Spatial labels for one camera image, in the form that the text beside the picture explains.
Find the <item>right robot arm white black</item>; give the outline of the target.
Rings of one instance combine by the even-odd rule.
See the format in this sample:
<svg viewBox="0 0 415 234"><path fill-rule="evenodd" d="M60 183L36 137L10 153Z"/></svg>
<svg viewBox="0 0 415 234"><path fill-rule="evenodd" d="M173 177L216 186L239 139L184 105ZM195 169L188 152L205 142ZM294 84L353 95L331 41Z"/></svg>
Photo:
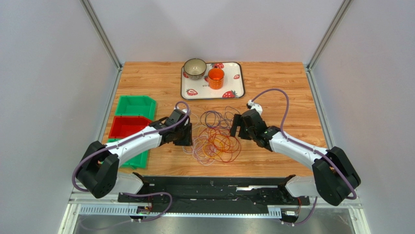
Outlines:
<svg viewBox="0 0 415 234"><path fill-rule="evenodd" d="M312 176L289 176L282 184L283 190L292 197L316 196L333 206L345 199L357 198L355 189L361 179L339 147L314 146L288 135L279 127L267 126L255 109L234 115L230 135L252 140L259 147L288 156L310 169Z"/></svg>

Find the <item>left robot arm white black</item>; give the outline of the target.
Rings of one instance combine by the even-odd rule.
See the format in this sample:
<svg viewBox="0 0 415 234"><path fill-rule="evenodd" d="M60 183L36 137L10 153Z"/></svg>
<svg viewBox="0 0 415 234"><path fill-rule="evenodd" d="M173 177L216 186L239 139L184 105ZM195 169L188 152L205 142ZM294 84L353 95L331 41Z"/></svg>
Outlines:
<svg viewBox="0 0 415 234"><path fill-rule="evenodd" d="M120 173L118 169L135 156L172 142L189 146L192 124L188 112L174 109L169 117L152 122L143 130L119 141L91 143L74 169L72 182L76 189L103 198L111 192L137 194L144 186L142 176Z"/></svg>

